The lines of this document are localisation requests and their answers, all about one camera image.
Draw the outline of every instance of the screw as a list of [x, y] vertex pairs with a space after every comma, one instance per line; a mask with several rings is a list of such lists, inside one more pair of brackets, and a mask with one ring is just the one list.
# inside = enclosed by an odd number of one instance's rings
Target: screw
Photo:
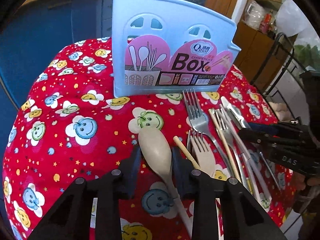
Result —
[[229, 183], [235, 185], [235, 184], [238, 183], [238, 180], [237, 180], [236, 178], [231, 177], [231, 178], [229, 179]]
[[112, 174], [113, 176], [118, 176], [118, 175], [121, 174], [121, 170], [115, 169], [115, 170], [111, 171], [111, 174]]
[[82, 183], [84, 183], [84, 178], [77, 178], [76, 179], [76, 184], [82, 184]]
[[194, 176], [199, 176], [201, 174], [201, 171], [199, 170], [192, 170], [191, 171], [191, 174], [194, 175]]

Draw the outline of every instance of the red tablecloth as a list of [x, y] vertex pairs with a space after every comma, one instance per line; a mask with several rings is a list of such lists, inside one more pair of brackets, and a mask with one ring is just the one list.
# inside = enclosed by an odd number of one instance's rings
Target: red tablecloth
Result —
[[[175, 135], [186, 143], [190, 126], [181, 94], [114, 99], [112, 73], [111, 39], [87, 40], [60, 51], [33, 84], [14, 122], [3, 160], [5, 204], [17, 239], [30, 235], [77, 177], [97, 179], [117, 168], [137, 144], [141, 127], [157, 127], [170, 146]], [[197, 94], [205, 113], [217, 108], [224, 95], [248, 122], [276, 122], [262, 96], [235, 66], [218, 92]], [[210, 130], [216, 136], [211, 121]], [[225, 165], [213, 146], [212, 150], [216, 177], [226, 179]], [[252, 151], [252, 155], [273, 196], [266, 211], [280, 226], [292, 204], [291, 172], [271, 164], [282, 187], [278, 191], [257, 153]], [[161, 207], [157, 202], [145, 203], [143, 196], [150, 190], [162, 197]], [[183, 204], [192, 219], [193, 202]], [[124, 240], [189, 238], [164, 183], [144, 162], [135, 198], [120, 201], [119, 206]]]

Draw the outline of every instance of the green smiley face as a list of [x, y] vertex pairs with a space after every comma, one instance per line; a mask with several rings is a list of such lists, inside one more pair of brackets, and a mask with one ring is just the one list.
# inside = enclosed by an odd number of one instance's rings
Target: green smiley face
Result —
[[72, 114], [78, 111], [80, 108], [78, 106], [68, 106], [67, 108], [62, 109], [64, 114]]
[[45, 124], [44, 123], [37, 124], [32, 130], [32, 138], [35, 141], [39, 141], [43, 137], [44, 132], [45, 132]]
[[89, 58], [84, 58], [83, 59], [83, 62], [86, 63], [86, 64], [91, 64], [94, 62], [94, 59], [89, 57]]
[[143, 111], [138, 117], [138, 125], [141, 128], [151, 126], [161, 130], [164, 125], [164, 121], [162, 117], [157, 113]]
[[168, 98], [175, 100], [175, 101], [180, 101], [182, 99], [182, 94], [180, 93], [173, 93], [173, 94], [165, 94]]

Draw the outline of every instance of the yellow smiley face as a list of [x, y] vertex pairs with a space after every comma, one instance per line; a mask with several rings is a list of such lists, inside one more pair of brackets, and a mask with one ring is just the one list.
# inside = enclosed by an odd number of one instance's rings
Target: yellow smiley face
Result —
[[220, 98], [220, 94], [218, 92], [206, 92], [206, 94], [215, 101], [218, 101]]
[[122, 230], [123, 240], [152, 240], [152, 233], [142, 225], [125, 225]]
[[97, 100], [94, 94], [85, 94], [81, 97], [82, 100]]
[[42, 114], [42, 110], [36, 109], [36, 110], [29, 113], [29, 118], [39, 117], [41, 114]]
[[9, 195], [9, 186], [6, 180], [3, 182], [3, 192], [6, 197]]
[[31, 221], [28, 217], [28, 215], [26, 214], [26, 212], [24, 212], [22, 209], [20, 208], [17, 208], [17, 213], [18, 213], [18, 216], [21, 220], [21, 223], [26, 227], [26, 228], [29, 228], [30, 225], [31, 225]]
[[96, 56], [101, 57], [107, 54], [107, 51], [105, 49], [98, 49], [95, 53]]
[[220, 179], [220, 180], [227, 180], [227, 176], [220, 170], [216, 170], [215, 174], [214, 174], [214, 178], [215, 179]]
[[60, 60], [60, 61], [57, 63], [57, 67], [58, 67], [58, 68], [64, 68], [66, 65], [67, 65], [67, 61], [66, 61], [66, 60]]
[[112, 106], [122, 106], [130, 101], [130, 98], [121, 97], [121, 98], [113, 98], [111, 100], [110, 105]]
[[25, 111], [27, 109], [29, 109], [31, 107], [30, 101], [27, 100], [22, 106], [21, 106], [21, 110]]

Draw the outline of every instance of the blue smiley face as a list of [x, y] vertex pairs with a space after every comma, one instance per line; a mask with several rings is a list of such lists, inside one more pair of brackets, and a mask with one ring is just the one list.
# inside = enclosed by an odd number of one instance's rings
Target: blue smiley face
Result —
[[101, 70], [104, 70], [106, 69], [107, 67], [105, 65], [96, 65], [93, 67], [95, 70], [97, 71], [101, 71]]
[[22, 240], [22, 237], [21, 237], [18, 229], [16, 228], [16, 226], [14, 224], [11, 224], [11, 228], [12, 228], [13, 234], [16, 237], [16, 239], [17, 240]]
[[17, 136], [17, 129], [12, 128], [9, 134], [9, 143], [12, 143], [16, 136]]
[[92, 138], [98, 129], [97, 122], [91, 118], [82, 118], [73, 125], [76, 134], [82, 139]]
[[251, 109], [251, 111], [252, 111], [252, 113], [253, 113], [254, 115], [260, 115], [260, 112], [259, 112], [259, 110], [258, 110], [258, 108], [257, 108], [256, 106], [251, 105], [251, 106], [250, 106], [250, 109]]
[[57, 99], [57, 95], [52, 95], [52, 96], [49, 96], [47, 97], [45, 100], [44, 100], [44, 103], [47, 105], [47, 106], [50, 106], [54, 103], [54, 101]]
[[22, 195], [23, 202], [27, 205], [28, 208], [37, 210], [39, 207], [39, 199], [36, 197], [34, 191], [27, 187]]
[[78, 57], [79, 57], [79, 54], [77, 53], [77, 52], [75, 52], [75, 53], [72, 53], [70, 56], [68, 56], [69, 57], [69, 59], [71, 59], [71, 60], [75, 60], [75, 59], [77, 59]]
[[44, 81], [44, 80], [47, 80], [47, 79], [48, 79], [48, 75], [47, 75], [47, 74], [42, 74], [42, 75], [39, 77], [39, 82]]
[[114, 146], [110, 146], [108, 149], [107, 149], [107, 152], [109, 154], [115, 154], [116, 153], [116, 148]]
[[142, 207], [150, 215], [165, 214], [173, 206], [172, 198], [161, 189], [151, 189], [141, 199]]

